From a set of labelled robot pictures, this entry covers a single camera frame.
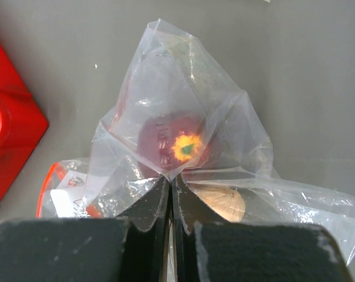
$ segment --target red apple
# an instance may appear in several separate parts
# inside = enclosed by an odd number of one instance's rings
[[[192,159],[208,156],[201,132],[205,120],[195,113],[175,112],[146,120],[138,136],[138,153],[164,171],[171,171]],[[140,164],[144,177],[157,177]]]

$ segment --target clear plastic bag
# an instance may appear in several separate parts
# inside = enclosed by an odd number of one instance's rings
[[[273,179],[271,141],[247,93],[192,35],[150,23],[92,143],[82,207],[115,216],[183,173],[230,221],[325,226],[348,262],[355,254],[355,198]]]
[[[84,204],[104,185],[118,189],[119,177],[172,180],[183,169],[238,166],[269,175],[272,158],[247,93],[197,38],[159,20],[148,24],[117,105],[96,129]]]
[[[141,179],[119,183],[120,189],[115,191],[105,186],[95,201],[82,207],[88,168],[88,159],[63,160],[53,164],[40,191],[36,216],[114,217],[146,194],[156,181]]]
[[[229,221],[318,224],[337,240],[348,264],[355,255],[353,196],[259,176],[248,179],[188,180],[187,183],[202,201]]]

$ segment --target white label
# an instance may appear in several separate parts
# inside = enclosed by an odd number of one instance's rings
[[[79,210],[86,178],[86,174],[70,170],[56,189],[50,191],[58,217],[90,217],[86,209]]]

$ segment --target red container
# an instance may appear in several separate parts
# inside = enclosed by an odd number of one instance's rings
[[[0,201],[48,128],[0,46]]]

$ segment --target plastic wrap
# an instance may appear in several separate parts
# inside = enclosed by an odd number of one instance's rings
[[[104,187],[95,201],[82,207],[88,161],[63,160],[52,165],[40,192],[37,217],[114,217],[146,194],[156,181],[122,182],[121,189],[115,191]]]
[[[229,221],[318,224],[331,232],[348,264],[355,255],[353,196],[258,176],[187,183],[202,201]]]

